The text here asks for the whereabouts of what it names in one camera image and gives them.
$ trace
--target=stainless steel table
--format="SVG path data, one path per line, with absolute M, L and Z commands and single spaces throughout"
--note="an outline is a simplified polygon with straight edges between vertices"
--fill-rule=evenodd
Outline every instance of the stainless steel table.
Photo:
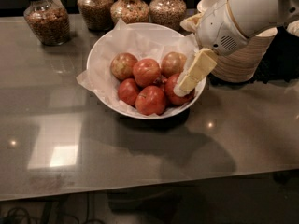
M 206 84 L 181 115 L 129 119 L 76 77 L 102 35 L 70 15 L 44 47 L 22 17 L 0 19 L 0 200 L 299 168 L 299 83 Z

